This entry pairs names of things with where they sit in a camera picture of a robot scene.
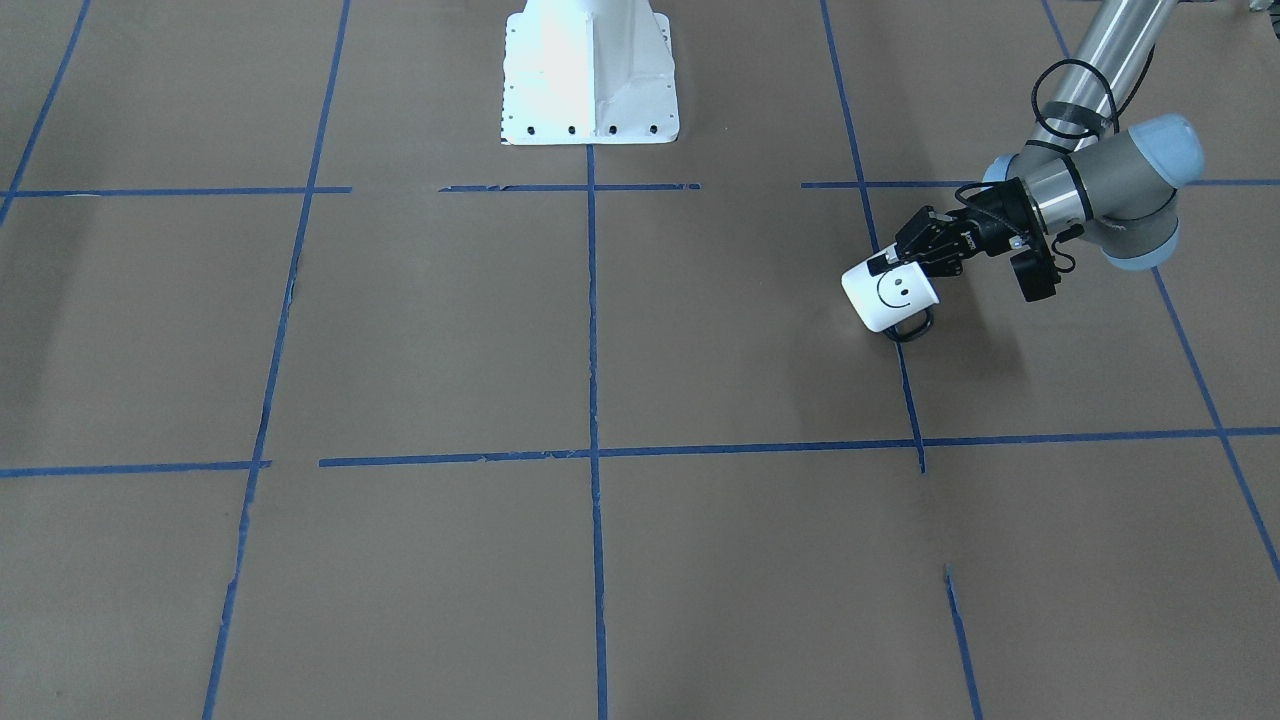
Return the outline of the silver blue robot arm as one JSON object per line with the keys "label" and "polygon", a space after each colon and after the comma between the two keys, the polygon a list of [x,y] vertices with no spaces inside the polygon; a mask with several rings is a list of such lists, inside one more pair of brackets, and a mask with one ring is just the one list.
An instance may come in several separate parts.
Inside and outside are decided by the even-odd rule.
{"label": "silver blue robot arm", "polygon": [[1056,290],[1074,261],[1057,245],[1082,237],[1115,266],[1143,272],[1178,246],[1178,195],[1204,172],[1192,123],[1165,114],[1125,123],[1146,79],[1171,1],[1103,1],[1083,40],[1041,72],[1050,97],[1030,91],[1034,129],[983,179],[957,187],[957,208],[916,211],[851,278],[955,277],[965,260],[1011,255],[1028,299]]}

